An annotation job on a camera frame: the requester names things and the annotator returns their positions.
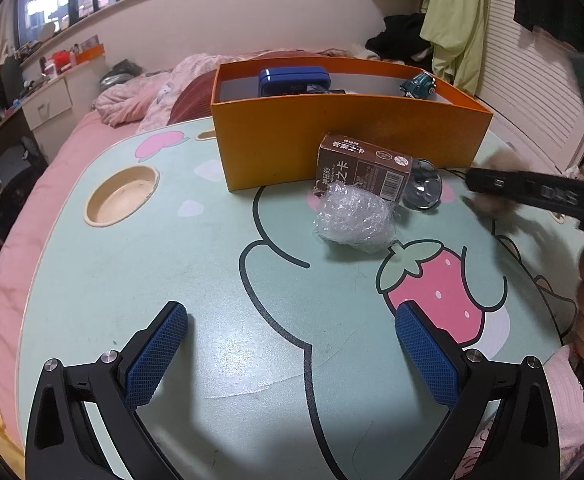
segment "crumpled plastic wrap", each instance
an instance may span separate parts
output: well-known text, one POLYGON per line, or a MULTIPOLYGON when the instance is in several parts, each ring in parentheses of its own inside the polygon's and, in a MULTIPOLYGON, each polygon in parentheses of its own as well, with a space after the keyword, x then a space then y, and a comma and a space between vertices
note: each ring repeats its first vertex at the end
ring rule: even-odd
POLYGON ((329 184, 314 221, 326 240, 373 254, 394 241, 392 205, 357 186, 329 184))

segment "strawberry illustration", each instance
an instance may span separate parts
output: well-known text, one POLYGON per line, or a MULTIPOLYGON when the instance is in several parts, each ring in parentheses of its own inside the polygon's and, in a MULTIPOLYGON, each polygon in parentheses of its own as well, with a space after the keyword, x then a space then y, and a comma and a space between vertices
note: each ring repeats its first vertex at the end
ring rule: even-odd
POLYGON ((447 330, 461 346, 477 342, 483 331, 485 313, 505 303, 508 282, 494 306, 479 304, 466 280, 467 248, 459 256, 438 240, 415 240, 390 248, 376 279, 376 288, 392 312, 406 300, 414 300, 438 328, 447 330))

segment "white wardrobe door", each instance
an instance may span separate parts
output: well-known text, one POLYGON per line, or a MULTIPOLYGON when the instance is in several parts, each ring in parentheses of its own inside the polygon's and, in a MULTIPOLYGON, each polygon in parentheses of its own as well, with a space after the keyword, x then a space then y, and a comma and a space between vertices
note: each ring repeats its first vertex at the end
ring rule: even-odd
POLYGON ((514 21, 515 0, 490 0, 477 97, 510 120, 553 161, 570 165, 584 141, 584 108, 568 47, 514 21))

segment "small brown box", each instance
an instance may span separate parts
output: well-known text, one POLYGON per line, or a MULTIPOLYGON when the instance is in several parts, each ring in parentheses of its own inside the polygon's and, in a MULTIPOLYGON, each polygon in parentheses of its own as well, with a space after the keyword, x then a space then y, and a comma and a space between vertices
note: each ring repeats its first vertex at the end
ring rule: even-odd
POLYGON ((403 194, 411 171, 411 157, 362 140, 326 135, 319 146, 316 188, 332 182, 357 184, 392 202, 403 194))

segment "tabletop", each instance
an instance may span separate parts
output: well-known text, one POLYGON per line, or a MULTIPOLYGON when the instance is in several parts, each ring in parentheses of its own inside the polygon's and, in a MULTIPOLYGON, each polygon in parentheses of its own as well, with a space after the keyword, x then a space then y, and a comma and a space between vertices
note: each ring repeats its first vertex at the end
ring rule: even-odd
MULTIPOLYGON (((17 379, 23 440, 43 363, 121 349, 169 300, 189 331, 138 414, 184 478, 398 478, 446 414, 397 341, 415 299, 464 348, 545 361, 576 314, 584 235, 520 208, 476 216, 461 173, 443 171, 430 212, 401 209, 391 250, 321 240, 309 181, 228 192, 211 119, 124 140, 81 176, 48 240, 25 312, 17 379), (83 220, 93 189, 142 162, 152 197, 107 228, 83 220)), ((482 160, 501 141, 488 133, 482 160)), ((129 475, 98 410, 112 468, 129 475)))

